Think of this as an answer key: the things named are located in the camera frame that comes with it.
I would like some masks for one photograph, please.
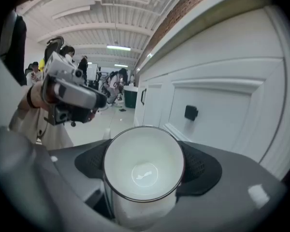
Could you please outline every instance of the fluorescent light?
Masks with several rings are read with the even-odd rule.
[[[128,67],[127,65],[123,65],[123,64],[114,64],[115,66],[119,66],[119,67]]]
[[[129,48],[129,47],[123,47],[123,46],[117,46],[117,45],[107,45],[106,48],[131,51],[131,48]]]

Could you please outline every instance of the hand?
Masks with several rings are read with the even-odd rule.
[[[44,110],[48,111],[49,109],[48,104],[46,104],[41,98],[41,89],[42,89],[41,81],[38,81],[36,84],[33,85],[31,89],[31,101],[35,107],[41,107]],[[50,85],[49,87],[47,87],[46,99],[48,103],[53,103],[56,101],[54,85]]]
[[[33,74],[31,74],[31,79],[33,81],[37,81],[38,80],[38,77],[36,76],[36,74],[33,72]]]

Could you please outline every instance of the handheld camera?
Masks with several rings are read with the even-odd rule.
[[[67,121],[89,122],[98,108],[106,105],[107,97],[84,85],[83,72],[65,57],[53,52],[42,74],[42,100],[49,105],[48,118],[52,125]],[[57,102],[47,101],[46,91],[53,87]]]

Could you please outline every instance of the white cabinet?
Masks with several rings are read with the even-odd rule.
[[[134,126],[143,125],[144,111],[145,111],[145,100],[146,100],[146,88],[147,82],[141,82],[138,87],[135,114],[134,114]]]
[[[261,160],[283,108],[281,58],[221,61],[167,76],[159,127],[179,140]],[[185,118],[187,105],[199,111],[194,121]]]
[[[218,23],[140,78],[138,125],[248,156],[279,179],[290,168],[290,28],[278,9]],[[198,110],[194,121],[185,118],[187,105]]]
[[[143,125],[158,127],[164,100],[163,82],[166,76],[157,77],[148,81],[146,87],[146,101]]]

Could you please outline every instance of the brick wall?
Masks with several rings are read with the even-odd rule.
[[[136,67],[139,67],[147,58],[147,55],[158,44],[158,42],[165,36],[165,34],[186,15],[193,7],[198,5],[202,0],[180,0],[177,5],[169,12],[164,21],[160,24],[153,37],[150,39],[147,47],[142,53]]]

